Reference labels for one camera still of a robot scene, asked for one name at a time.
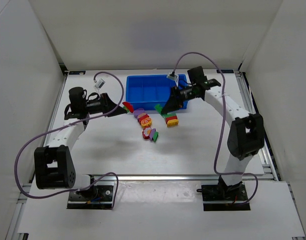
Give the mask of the green 2x4 lego brick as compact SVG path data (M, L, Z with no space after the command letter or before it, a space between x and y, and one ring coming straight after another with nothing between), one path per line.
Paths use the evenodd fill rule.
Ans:
M161 115L162 117L164 117L164 114L162 113L162 109L163 107L160 104L157 104L154 106L155 110L158 112L159 115Z

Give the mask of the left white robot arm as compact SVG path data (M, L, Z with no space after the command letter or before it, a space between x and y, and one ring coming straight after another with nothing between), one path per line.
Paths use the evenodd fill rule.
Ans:
M64 110L64 124L45 147L34 151L35 181L37 187L45 189L77 189L80 195L91 197L96 190L94 177L77 174L71 157L71 150L89 123L90 115L106 114L114 117L126 114L125 107L114 103L107 93L92 93L78 86L69 90L70 103Z

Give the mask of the red rounded lego brick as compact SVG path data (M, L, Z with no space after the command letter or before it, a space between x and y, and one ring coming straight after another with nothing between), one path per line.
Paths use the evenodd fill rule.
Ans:
M133 105L127 101L124 101L123 103L123 108L127 111L127 112L131 112L133 113L134 112L134 108L133 108Z

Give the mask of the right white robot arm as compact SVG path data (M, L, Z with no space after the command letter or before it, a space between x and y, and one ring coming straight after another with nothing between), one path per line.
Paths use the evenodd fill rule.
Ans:
M218 188L224 193L233 192L241 186L250 160L264 147L263 117L250 113L226 96L224 87L216 79L207 79L201 66L187 73L190 86L172 87L161 114L177 111L184 102L196 98L201 98L221 114L224 124L230 127L227 139L230 155L224 172L219 174Z

